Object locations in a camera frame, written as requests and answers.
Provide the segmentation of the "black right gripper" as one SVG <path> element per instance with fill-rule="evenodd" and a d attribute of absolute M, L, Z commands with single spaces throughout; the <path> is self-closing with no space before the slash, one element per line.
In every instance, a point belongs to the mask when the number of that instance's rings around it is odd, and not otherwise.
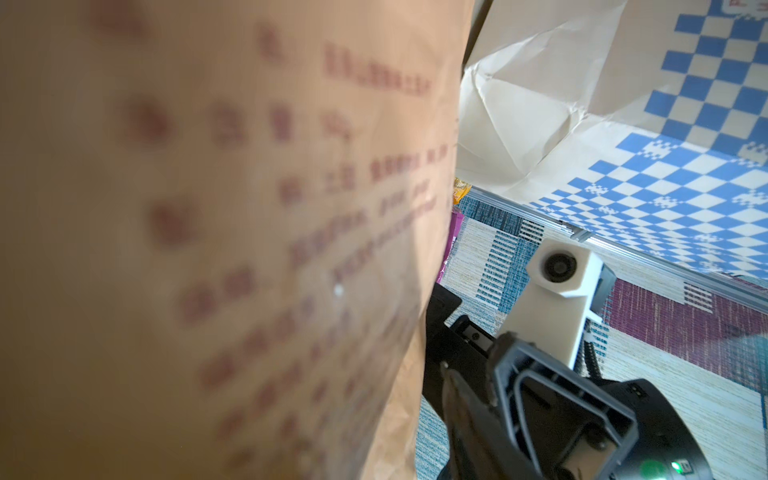
<path fill-rule="evenodd" d="M 494 337 L 433 289 L 423 396 L 449 438 L 444 479 L 709 479 L 701 447 L 645 379 L 586 375 L 511 333 Z"/>

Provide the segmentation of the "blue checkered paper bag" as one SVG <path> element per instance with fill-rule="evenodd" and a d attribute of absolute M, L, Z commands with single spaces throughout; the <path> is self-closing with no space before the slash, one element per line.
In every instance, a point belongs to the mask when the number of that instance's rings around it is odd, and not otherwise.
<path fill-rule="evenodd" d="M 767 275 L 767 5 L 495 1 L 460 179 L 688 269 Z"/>

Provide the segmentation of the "yellow snack bag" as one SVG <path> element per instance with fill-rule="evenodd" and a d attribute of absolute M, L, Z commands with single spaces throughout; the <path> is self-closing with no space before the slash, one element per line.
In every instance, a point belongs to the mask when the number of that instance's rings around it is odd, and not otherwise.
<path fill-rule="evenodd" d="M 458 177 L 454 178 L 452 200 L 454 205 L 458 205 L 464 197 L 471 191 L 472 185 Z"/>

